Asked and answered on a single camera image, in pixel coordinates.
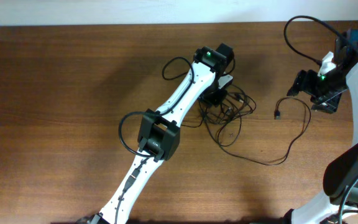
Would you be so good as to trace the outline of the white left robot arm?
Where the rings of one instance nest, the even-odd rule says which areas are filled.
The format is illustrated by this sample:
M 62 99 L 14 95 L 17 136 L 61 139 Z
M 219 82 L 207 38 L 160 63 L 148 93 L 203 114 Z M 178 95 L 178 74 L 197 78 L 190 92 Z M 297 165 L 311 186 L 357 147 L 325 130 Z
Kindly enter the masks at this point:
M 155 111 L 148 109 L 142 117 L 137 138 L 138 150 L 131 168 L 109 202 L 96 214 L 78 223 L 126 223 L 132 207 L 152 174 L 169 160 L 180 143 L 181 124 L 195 102 L 206 107 L 218 106 L 227 95 L 233 77 L 226 72 L 234 62 L 232 47 L 220 44 L 215 50 L 197 49 L 189 71 L 169 99 Z

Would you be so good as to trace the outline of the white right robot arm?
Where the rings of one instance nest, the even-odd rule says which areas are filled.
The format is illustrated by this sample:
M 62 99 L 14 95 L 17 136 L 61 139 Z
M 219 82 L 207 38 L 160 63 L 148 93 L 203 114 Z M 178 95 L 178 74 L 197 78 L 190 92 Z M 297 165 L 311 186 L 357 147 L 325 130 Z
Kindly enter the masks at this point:
M 323 190 L 297 209 L 289 210 L 284 223 L 343 223 L 358 214 L 358 30 L 349 29 L 336 39 L 335 51 L 321 61 L 318 72 L 300 71 L 288 96 L 310 95 L 312 109 L 325 113 L 337 110 L 341 95 L 352 100 L 352 146 L 333 160 L 323 177 Z

